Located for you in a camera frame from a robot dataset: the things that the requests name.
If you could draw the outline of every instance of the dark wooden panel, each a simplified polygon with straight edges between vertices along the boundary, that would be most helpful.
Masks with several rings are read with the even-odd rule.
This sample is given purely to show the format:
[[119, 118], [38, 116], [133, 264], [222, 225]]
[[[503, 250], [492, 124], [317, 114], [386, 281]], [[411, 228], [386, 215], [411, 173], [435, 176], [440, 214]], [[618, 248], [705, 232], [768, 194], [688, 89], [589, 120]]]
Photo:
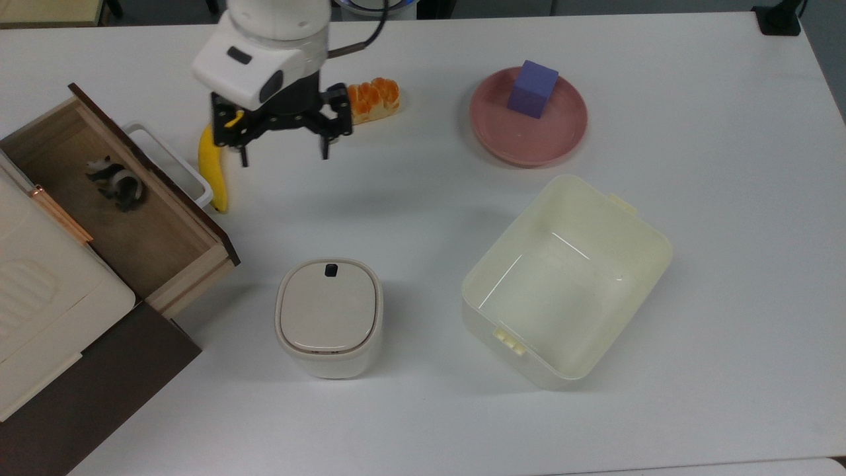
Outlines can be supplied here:
[[0, 423], [0, 474], [64, 476], [199, 354], [142, 302]]

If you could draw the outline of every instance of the container lid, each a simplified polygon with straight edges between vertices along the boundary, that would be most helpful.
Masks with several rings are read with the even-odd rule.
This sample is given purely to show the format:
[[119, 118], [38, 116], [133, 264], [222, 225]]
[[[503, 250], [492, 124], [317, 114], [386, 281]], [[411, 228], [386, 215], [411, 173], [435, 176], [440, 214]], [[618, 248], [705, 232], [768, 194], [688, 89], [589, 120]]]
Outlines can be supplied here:
[[282, 290], [279, 328], [296, 350], [350, 351], [376, 323], [376, 285], [353, 263], [325, 261], [296, 269]]

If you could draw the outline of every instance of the black cable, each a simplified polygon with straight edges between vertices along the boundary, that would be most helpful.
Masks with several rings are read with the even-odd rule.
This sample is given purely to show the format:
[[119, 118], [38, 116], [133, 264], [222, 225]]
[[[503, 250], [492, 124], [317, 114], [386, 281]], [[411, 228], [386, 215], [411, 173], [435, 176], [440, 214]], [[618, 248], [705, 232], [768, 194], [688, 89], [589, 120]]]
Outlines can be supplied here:
[[370, 38], [367, 38], [363, 42], [353, 43], [352, 45], [347, 45], [346, 47], [340, 47], [333, 50], [329, 50], [327, 52], [327, 59], [337, 58], [339, 56], [343, 56], [350, 53], [359, 52], [368, 46], [370, 46], [376, 38], [382, 33], [382, 28], [385, 26], [385, 22], [387, 21], [387, 11], [390, 9], [390, 4], [388, 0], [382, 0], [382, 16], [379, 17], [379, 25], [376, 27], [376, 31], [370, 35]]

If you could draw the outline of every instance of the table surface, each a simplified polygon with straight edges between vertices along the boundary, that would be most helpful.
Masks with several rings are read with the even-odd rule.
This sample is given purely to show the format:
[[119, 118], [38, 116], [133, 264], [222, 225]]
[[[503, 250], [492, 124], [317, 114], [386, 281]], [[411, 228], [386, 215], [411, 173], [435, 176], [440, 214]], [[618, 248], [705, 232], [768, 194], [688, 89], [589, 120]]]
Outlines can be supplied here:
[[827, 458], [742, 462], [681, 468], [633, 469], [573, 476], [843, 476], [846, 469]]
[[[332, 25], [332, 45], [372, 24]], [[208, 119], [190, 62], [210, 26], [0, 31], [0, 135], [77, 82], [186, 157]], [[474, 138], [487, 75], [532, 59], [584, 96], [565, 162], [516, 169]], [[76, 474], [549, 474], [846, 454], [846, 127], [810, 45], [753, 14], [389, 23], [329, 61], [404, 108], [319, 159], [304, 130], [227, 161], [243, 259], [178, 321], [204, 352]], [[541, 188], [576, 174], [673, 243], [662, 280], [585, 379], [538, 390], [460, 320], [463, 277]], [[380, 360], [306, 375], [276, 342], [278, 283], [351, 257], [385, 290]]]

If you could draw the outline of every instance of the black button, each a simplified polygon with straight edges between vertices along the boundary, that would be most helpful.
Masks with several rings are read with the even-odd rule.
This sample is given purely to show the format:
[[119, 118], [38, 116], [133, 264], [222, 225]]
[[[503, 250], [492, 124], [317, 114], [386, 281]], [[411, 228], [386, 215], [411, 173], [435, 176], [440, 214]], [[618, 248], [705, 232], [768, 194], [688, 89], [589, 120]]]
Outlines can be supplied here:
[[253, 58], [249, 54], [242, 52], [236, 47], [230, 47], [228, 51], [226, 51], [226, 54], [229, 55], [230, 58], [234, 59], [235, 61], [241, 64], [249, 64], [250, 60], [252, 60]]
[[270, 96], [276, 94], [280, 89], [282, 89], [282, 85], [285, 84], [284, 75], [282, 71], [277, 71], [273, 73], [273, 76], [270, 77], [269, 80], [265, 83], [264, 86], [261, 87], [261, 91], [259, 91], [259, 101], [265, 102], [266, 100], [270, 99]]

